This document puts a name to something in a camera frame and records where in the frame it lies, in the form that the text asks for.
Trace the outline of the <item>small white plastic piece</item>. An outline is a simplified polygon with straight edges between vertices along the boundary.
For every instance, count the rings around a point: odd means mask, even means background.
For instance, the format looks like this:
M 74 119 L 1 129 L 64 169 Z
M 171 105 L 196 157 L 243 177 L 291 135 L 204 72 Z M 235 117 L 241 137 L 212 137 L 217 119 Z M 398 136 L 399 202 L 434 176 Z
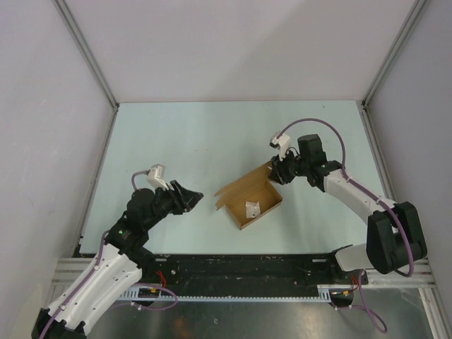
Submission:
M 245 211 L 247 218 L 257 218 L 261 215 L 261 207 L 259 202 L 245 202 Z

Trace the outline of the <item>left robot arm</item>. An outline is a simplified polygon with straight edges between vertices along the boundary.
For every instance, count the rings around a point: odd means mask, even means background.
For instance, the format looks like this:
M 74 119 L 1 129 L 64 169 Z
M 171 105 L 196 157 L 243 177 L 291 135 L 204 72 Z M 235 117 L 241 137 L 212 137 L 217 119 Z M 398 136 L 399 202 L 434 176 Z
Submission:
M 138 189 L 117 222 L 101 236 L 88 267 L 48 307 L 40 309 L 32 338 L 86 338 L 101 316 L 132 285 L 155 277 L 149 231 L 168 215 L 192 211 L 201 192 L 172 180 L 167 189 Z

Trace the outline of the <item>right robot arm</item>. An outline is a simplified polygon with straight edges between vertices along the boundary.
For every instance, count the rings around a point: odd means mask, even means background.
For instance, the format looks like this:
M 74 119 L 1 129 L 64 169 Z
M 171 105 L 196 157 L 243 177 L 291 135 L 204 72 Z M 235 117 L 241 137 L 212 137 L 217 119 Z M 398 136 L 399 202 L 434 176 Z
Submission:
M 427 255 L 416 207 L 378 196 L 354 180 L 344 165 L 328 160 L 318 135 L 302 136 L 297 142 L 298 148 L 292 150 L 287 134 L 272 137 L 270 146 L 278 154 L 270 160 L 268 178 L 284 185 L 304 177 L 312 187 L 342 202 L 367 226 L 365 243 L 334 252 L 335 260 L 326 265 L 327 278 L 343 283 L 353 270 L 370 268 L 381 274 L 412 276 L 415 261 Z

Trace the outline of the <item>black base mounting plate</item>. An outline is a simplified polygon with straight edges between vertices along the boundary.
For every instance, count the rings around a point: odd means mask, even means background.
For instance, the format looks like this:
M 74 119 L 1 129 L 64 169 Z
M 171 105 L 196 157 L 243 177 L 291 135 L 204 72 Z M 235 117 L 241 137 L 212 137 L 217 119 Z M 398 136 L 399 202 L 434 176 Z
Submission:
M 334 253 L 160 254 L 142 280 L 165 283 L 189 299 L 318 297 L 322 285 L 351 290 L 353 283 L 368 283 L 358 270 L 340 268 Z

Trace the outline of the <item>right aluminium corner post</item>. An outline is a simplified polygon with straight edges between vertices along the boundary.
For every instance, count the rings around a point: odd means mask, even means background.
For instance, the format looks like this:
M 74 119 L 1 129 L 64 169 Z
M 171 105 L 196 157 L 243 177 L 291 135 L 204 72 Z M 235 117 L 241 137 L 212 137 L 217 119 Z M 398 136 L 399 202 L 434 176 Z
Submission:
M 375 94 L 383 84 L 389 71 L 395 65 L 398 57 L 400 56 L 400 53 L 408 42 L 411 34 L 413 33 L 429 4 L 430 1 L 428 0 L 416 0 L 412 5 L 407 17 L 403 21 L 403 24 L 398 31 L 398 34 L 391 44 L 389 51 L 387 52 L 383 60 L 383 63 L 379 67 L 379 70 L 372 80 L 369 89 L 366 91 L 363 99 L 361 100 L 361 104 L 364 108 L 367 108 L 369 106 Z

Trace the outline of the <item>aluminium corner post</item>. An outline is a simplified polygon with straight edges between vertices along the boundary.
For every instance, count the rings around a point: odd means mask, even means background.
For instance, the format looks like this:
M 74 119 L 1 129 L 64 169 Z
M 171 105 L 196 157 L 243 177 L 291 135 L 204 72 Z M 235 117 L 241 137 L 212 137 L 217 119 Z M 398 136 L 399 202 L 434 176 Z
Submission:
M 398 34 L 391 44 L 389 51 L 387 52 L 383 60 L 383 63 L 379 67 L 379 70 L 372 80 L 369 89 L 366 91 L 363 99 L 361 100 L 361 104 L 364 108 L 367 108 L 369 106 L 375 94 L 383 84 L 389 71 L 395 65 L 398 57 L 400 56 L 400 53 L 408 42 L 411 34 L 413 33 L 429 4 L 430 1 L 428 0 L 416 0 L 412 5 L 407 17 L 403 21 L 403 24 L 398 31 Z
M 97 60 L 91 48 L 89 47 L 88 42 L 86 41 L 75 16 L 69 8 L 69 5 L 64 0 L 52 0 L 52 3 L 54 4 L 57 13 L 60 15 L 64 25 L 66 26 L 66 29 L 68 30 L 78 51 L 85 61 L 86 66 L 93 75 L 93 78 L 95 79 L 95 82 L 100 88 L 103 96 L 108 101 L 110 107 L 116 109 L 119 106 L 119 103 L 115 99 L 114 94 L 109 84 L 107 83 L 107 80 L 99 64 L 97 63 Z

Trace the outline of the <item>left aluminium corner post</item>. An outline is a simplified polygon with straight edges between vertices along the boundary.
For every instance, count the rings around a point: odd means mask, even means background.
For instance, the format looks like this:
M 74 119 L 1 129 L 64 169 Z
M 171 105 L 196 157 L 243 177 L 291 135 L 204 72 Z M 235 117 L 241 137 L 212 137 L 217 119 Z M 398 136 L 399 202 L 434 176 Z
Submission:
M 99 64 L 97 63 L 97 60 L 91 48 L 89 47 L 88 42 L 86 41 L 75 16 L 69 8 L 69 5 L 64 0 L 52 0 L 52 3 L 54 4 L 57 13 L 60 15 L 64 25 L 66 26 L 66 29 L 68 30 L 78 51 L 85 61 L 86 66 L 93 75 L 93 78 L 95 79 L 95 82 L 100 88 L 103 96 L 108 101 L 110 107 L 116 109 L 119 106 L 119 103 L 115 99 L 114 94 L 109 84 L 107 83 L 107 80 Z

